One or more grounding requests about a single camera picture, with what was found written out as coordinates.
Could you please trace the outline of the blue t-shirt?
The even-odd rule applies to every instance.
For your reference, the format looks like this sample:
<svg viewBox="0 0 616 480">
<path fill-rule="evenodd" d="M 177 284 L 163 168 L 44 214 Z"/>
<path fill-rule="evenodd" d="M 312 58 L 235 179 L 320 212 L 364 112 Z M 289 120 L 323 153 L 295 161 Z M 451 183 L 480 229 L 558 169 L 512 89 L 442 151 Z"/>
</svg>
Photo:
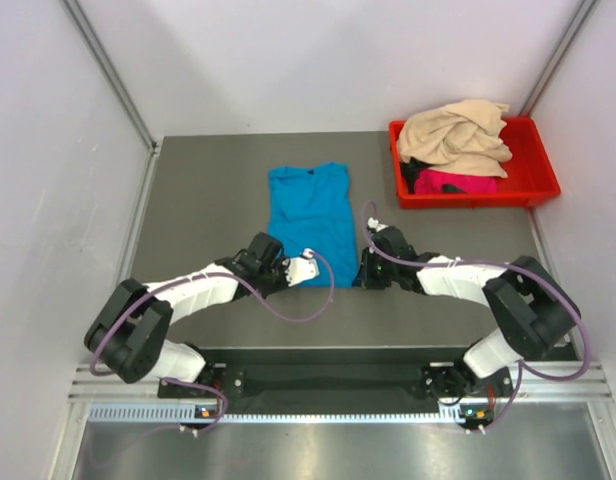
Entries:
<svg viewBox="0 0 616 480">
<path fill-rule="evenodd" d="M 268 174 L 271 218 L 268 232 L 295 257 L 312 249 L 325 258 L 307 287 L 350 288 L 358 269 L 355 222 L 345 165 L 279 167 Z"/>
</svg>

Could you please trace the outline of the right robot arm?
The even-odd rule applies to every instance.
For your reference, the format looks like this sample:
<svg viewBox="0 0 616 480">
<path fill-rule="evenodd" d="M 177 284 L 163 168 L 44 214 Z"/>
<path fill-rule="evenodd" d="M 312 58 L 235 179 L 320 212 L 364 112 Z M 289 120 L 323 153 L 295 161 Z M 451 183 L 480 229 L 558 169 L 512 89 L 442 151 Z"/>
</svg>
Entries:
<svg viewBox="0 0 616 480">
<path fill-rule="evenodd" d="M 437 253 L 417 254 L 402 232 L 371 219 L 367 248 L 353 284 L 446 296 L 490 309 L 497 327 L 471 345 L 452 366 L 423 370 L 429 395 L 455 405 L 486 389 L 508 366 L 529 369 L 579 326 L 578 307 L 533 257 L 512 263 L 470 262 Z"/>
</svg>

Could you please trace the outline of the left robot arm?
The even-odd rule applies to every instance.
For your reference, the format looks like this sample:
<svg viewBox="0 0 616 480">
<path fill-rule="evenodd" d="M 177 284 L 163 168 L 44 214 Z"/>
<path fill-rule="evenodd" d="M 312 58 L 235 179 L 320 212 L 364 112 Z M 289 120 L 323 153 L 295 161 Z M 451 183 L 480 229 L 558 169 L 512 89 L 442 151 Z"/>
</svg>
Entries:
<svg viewBox="0 0 616 480">
<path fill-rule="evenodd" d="M 279 240 L 259 233 L 247 248 L 187 276 L 152 284 L 124 280 L 85 334 L 84 345 L 127 384 L 172 378 L 191 395 L 204 396 L 214 387 L 215 374 L 197 349 L 167 339 L 170 326 L 211 306 L 286 290 L 295 266 Z"/>
</svg>

